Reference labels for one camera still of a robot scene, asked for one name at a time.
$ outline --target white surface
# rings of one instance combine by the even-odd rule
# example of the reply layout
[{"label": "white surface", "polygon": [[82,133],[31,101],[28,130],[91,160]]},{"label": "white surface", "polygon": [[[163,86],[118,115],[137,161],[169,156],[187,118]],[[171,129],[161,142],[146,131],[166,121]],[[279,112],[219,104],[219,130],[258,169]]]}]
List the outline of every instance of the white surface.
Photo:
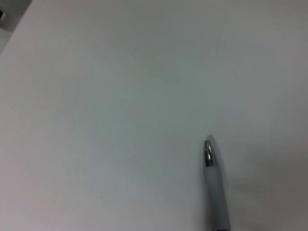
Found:
[{"label": "white surface", "polygon": [[210,133],[233,230],[302,228],[307,6],[255,2],[34,0],[0,56],[0,229],[204,230]]}]

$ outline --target ballpoint pen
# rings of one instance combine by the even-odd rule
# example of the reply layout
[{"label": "ballpoint pen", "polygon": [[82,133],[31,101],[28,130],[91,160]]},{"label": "ballpoint pen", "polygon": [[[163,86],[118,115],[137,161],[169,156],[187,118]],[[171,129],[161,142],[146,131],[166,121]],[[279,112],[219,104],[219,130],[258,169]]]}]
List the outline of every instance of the ballpoint pen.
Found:
[{"label": "ballpoint pen", "polygon": [[215,150],[210,141],[205,141],[204,148],[204,178],[208,202],[211,208],[211,218],[216,231],[229,231],[230,218],[225,190],[221,176],[221,169],[217,162]]}]

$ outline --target pen tip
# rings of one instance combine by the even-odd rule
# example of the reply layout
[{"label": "pen tip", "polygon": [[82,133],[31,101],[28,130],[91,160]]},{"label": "pen tip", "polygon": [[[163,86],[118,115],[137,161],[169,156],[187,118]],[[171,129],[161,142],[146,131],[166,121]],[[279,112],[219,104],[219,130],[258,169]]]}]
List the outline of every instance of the pen tip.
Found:
[{"label": "pen tip", "polygon": [[205,166],[206,167],[216,166],[217,162],[216,162],[215,152],[209,140],[205,141],[204,153],[205,153]]}]

